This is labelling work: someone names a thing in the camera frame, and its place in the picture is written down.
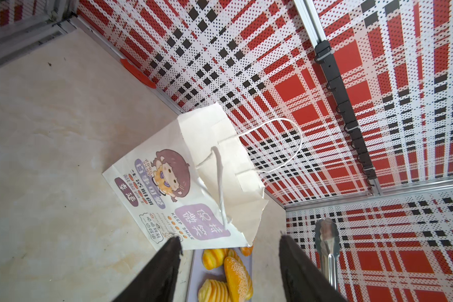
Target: cartoon girl illustration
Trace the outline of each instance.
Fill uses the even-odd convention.
[[[163,195],[184,197],[190,190],[189,164],[176,151],[164,149],[156,152],[156,158],[146,168],[148,175]]]

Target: sugar-coated bread roll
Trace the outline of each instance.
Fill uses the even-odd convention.
[[[248,257],[252,254],[252,251],[254,250],[254,246],[250,246],[250,247],[241,247],[240,248],[240,251],[242,252],[242,254],[245,256],[245,257]]]
[[[226,282],[206,279],[198,291],[198,302],[232,302]]]
[[[226,282],[233,302],[245,302],[248,292],[247,272],[242,263],[233,257],[226,257],[223,262]]]
[[[220,267],[227,254],[227,248],[206,249],[203,251],[203,265],[207,270]]]
[[[252,298],[252,296],[254,295],[254,286],[252,284],[252,279],[250,278],[250,274],[248,273],[247,268],[243,264],[242,259],[238,256],[238,254],[235,252],[235,250],[229,249],[228,256],[235,258],[235,260],[238,261],[243,266],[243,269],[245,270],[245,274],[247,274],[247,286],[248,286],[247,296],[245,297],[245,300],[250,300]]]

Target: white paper bag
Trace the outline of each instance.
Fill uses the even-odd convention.
[[[156,250],[173,236],[189,250],[252,245],[267,204],[258,172],[213,104],[178,116],[103,176]]]

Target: red plaid pattern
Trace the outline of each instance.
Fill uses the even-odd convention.
[[[381,185],[452,175],[453,14],[397,0],[315,5]],[[217,101],[238,132],[295,119],[302,152],[263,175],[281,202],[367,190],[292,1],[80,0],[78,14],[186,111]],[[268,169],[298,133],[274,123],[242,142]]]
[[[45,13],[47,0],[0,1],[0,27]]]
[[[337,224],[349,301],[453,301],[453,191],[287,212],[287,233],[320,268],[315,222]]]

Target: paper bag handle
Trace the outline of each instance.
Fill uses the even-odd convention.
[[[199,168],[203,165],[207,160],[211,159],[211,157],[215,154],[216,157],[216,176],[218,180],[218,196],[220,198],[220,213],[222,214],[223,219],[223,227],[227,227],[227,223],[230,223],[231,219],[227,218],[227,214],[225,212],[225,204],[223,201],[223,164],[222,164],[222,156],[220,155],[220,150],[218,150],[217,146],[211,147],[211,153],[208,155],[205,160],[200,162],[196,168]]]
[[[272,118],[272,119],[269,119],[268,121],[266,122],[263,122],[261,124],[259,124],[258,126],[244,132],[244,133],[240,133],[240,134],[237,134],[236,136],[233,136],[233,137],[240,137],[240,136],[243,136],[243,135],[246,135],[252,131],[255,131],[257,130],[258,128],[262,127],[263,125],[265,124],[268,124],[268,123],[271,123],[271,122],[274,122],[274,121],[287,121],[289,123],[291,123],[292,125],[295,126],[295,128],[297,128],[297,132],[298,132],[298,135],[300,136],[300,144],[298,145],[298,149],[297,151],[294,153],[294,155],[292,155],[292,157],[290,157],[290,159],[288,159],[287,161],[284,161],[283,163],[279,164],[277,167],[273,168],[272,170],[268,170],[268,171],[265,171],[265,170],[260,170],[260,169],[254,169],[253,171],[255,172],[262,172],[262,173],[270,173],[270,172],[273,172],[277,169],[280,169],[281,167],[283,166],[286,166],[291,160],[294,159],[294,157],[300,152],[301,148],[302,148],[302,130],[300,129],[299,125],[294,122],[293,120],[291,119],[288,119],[288,118]]]
[[[260,169],[253,169],[253,171],[255,172],[273,172],[285,165],[287,165],[291,160],[294,159],[294,157],[299,153],[300,149],[302,148],[302,130],[300,129],[300,127],[298,126],[298,124],[296,122],[294,122],[293,120],[290,120],[288,118],[272,118],[266,122],[263,122],[261,124],[259,124],[258,126],[244,132],[244,133],[240,133],[240,134],[237,134],[235,136],[232,136],[232,137],[229,137],[225,140],[228,140],[228,139],[231,139],[231,138],[239,138],[240,136],[243,136],[243,135],[246,135],[252,131],[255,131],[257,130],[258,128],[262,127],[263,125],[265,124],[268,124],[268,123],[271,123],[271,122],[274,122],[274,121],[287,121],[291,124],[293,124],[296,128],[297,128],[297,132],[300,136],[300,144],[298,146],[298,149],[297,151],[290,157],[290,159],[288,159],[287,161],[281,163],[280,165],[278,165],[277,167],[273,168],[272,170],[269,170],[269,171],[264,171],[264,170],[260,170]],[[231,222],[231,219],[228,219],[227,218],[227,214],[225,212],[225,205],[224,205],[224,201],[223,201],[223,164],[222,164],[222,156],[220,155],[220,150],[218,150],[218,147],[217,146],[213,146],[211,147],[211,152],[210,154],[205,158],[205,160],[203,160],[202,162],[200,162],[196,168],[199,168],[200,166],[202,166],[207,160],[211,159],[211,157],[213,157],[213,154],[215,155],[216,157],[216,175],[217,175],[217,180],[218,180],[218,196],[219,196],[219,199],[220,199],[220,213],[222,214],[222,220],[223,220],[223,227],[227,227],[227,224]]]

